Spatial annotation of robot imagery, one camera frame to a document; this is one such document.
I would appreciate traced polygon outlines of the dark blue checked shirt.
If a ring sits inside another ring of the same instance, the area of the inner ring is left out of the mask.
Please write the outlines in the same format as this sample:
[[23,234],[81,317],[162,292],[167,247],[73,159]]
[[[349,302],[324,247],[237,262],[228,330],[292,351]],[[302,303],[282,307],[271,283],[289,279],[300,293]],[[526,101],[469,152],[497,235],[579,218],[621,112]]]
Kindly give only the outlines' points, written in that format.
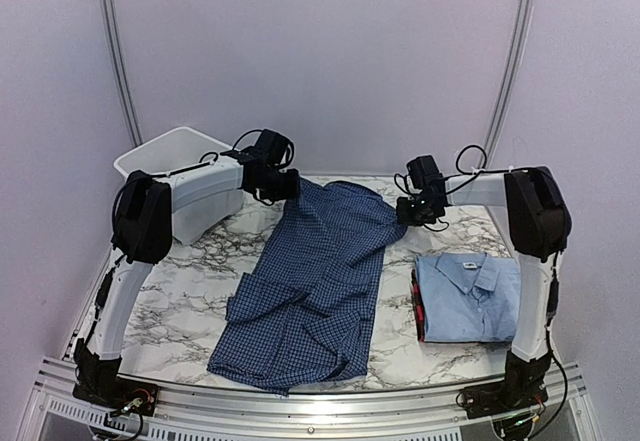
[[375,191],[301,180],[227,302],[208,372],[281,395],[365,375],[385,250],[405,233]]

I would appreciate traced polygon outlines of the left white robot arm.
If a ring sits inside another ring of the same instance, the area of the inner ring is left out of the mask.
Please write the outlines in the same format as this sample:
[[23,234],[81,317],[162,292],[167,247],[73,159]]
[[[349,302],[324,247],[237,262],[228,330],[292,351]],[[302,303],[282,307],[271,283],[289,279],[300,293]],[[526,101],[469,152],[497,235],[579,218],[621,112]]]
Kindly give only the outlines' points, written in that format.
[[172,244],[193,244],[240,211],[246,196],[264,205],[297,197],[294,143],[266,128],[253,133],[256,141],[242,147],[178,127],[115,160],[125,180],[111,210],[109,268],[93,324],[74,352],[78,385],[102,404],[119,405],[129,391],[118,375],[126,326],[140,288]]

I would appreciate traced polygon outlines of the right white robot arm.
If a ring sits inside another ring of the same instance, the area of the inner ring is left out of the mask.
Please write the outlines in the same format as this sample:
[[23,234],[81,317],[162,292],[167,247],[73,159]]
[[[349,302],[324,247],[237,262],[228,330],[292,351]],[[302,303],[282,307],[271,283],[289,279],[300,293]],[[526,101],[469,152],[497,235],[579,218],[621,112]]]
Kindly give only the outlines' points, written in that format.
[[396,202],[404,226],[431,228],[449,207],[503,207],[521,273],[519,317],[501,381],[462,390],[469,417],[505,412],[545,401],[544,377],[557,358],[551,325],[558,306],[558,264],[572,221],[561,191],[545,166],[476,168],[445,176],[434,158],[407,164],[403,196]]

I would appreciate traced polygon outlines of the white plastic bin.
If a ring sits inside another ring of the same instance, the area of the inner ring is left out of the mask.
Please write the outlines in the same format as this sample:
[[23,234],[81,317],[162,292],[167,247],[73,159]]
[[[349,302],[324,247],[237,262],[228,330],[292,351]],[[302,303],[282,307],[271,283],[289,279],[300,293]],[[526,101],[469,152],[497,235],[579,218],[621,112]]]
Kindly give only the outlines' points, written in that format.
[[244,203],[243,168],[231,146],[191,127],[174,128],[113,162],[123,177],[141,170],[171,186],[173,237],[183,245],[237,213]]

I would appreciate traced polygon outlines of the light blue folded shirt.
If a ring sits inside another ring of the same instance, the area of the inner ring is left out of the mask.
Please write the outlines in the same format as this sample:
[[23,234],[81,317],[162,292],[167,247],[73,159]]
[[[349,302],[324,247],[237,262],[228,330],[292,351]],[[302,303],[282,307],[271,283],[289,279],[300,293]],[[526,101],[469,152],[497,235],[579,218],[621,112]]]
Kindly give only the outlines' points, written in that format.
[[512,258],[443,253],[415,260],[423,339],[430,343],[504,343],[515,336],[521,274]]

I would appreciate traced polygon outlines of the red black plaid folded shirt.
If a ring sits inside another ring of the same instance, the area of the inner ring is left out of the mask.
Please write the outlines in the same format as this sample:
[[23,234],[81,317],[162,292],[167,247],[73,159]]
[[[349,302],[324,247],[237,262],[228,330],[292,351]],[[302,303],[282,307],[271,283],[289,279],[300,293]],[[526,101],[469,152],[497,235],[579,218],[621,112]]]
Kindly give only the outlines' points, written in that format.
[[416,326],[416,337],[419,342],[425,342],[427,327],[426,313],[415,269],[411,271],[411,300]]

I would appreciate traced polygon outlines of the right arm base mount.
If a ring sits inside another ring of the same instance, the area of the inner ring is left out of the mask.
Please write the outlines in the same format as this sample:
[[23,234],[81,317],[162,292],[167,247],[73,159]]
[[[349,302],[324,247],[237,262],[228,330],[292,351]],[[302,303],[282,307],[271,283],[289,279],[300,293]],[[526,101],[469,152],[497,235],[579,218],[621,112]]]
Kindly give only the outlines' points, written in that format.
[[463,388],[456,404],[469,419],[507,413],[536,406],[548,400],[545,375],[552,361],[548,352],[539,359],[524,361],[508,351],[501,381]]

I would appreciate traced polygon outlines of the right corner wall post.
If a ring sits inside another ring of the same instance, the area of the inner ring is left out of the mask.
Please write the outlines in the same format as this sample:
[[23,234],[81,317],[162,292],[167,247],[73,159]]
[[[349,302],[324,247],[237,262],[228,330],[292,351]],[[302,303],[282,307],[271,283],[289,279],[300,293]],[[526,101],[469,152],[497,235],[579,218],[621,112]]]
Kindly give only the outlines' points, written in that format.
[[534,0],[518,0],[507,59],[503,70],[496,101],[492,111],[488,131],[484,140],[487,164],[493,160],[500,135],[504,129],[510,98],[526,47]]

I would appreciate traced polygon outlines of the aluminium front frame rail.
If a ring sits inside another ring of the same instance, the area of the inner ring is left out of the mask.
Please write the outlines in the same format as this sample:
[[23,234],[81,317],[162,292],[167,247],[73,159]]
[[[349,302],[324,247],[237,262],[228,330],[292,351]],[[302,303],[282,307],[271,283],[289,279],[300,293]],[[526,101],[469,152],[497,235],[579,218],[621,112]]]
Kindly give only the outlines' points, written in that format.
[[37,440],[59,416],[80,436],[96,430],[134,433],[144,440],[493,440],[509,415],[469,419],[458,406],[460,383],[407,390],[301,393],[263,392],[161,382],[155,412],[144,421],[105,425],[107,409],[73,397],[75,367],[41,362],[18,439]]

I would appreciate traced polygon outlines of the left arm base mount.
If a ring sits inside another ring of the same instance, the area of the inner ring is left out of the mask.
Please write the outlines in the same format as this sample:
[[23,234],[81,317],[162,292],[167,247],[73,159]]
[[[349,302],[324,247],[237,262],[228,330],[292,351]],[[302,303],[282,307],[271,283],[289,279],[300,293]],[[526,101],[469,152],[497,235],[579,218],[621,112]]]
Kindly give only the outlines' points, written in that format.
[[152,416],[156,409],[158,386],[121,377],[121,357],[101,359],[83,342],[83,339],[79,340],[73,355],[76,364],[73,397],[113,410],[121,410],[126,404],[139,399],[142,401],[139,412],[143,416]]

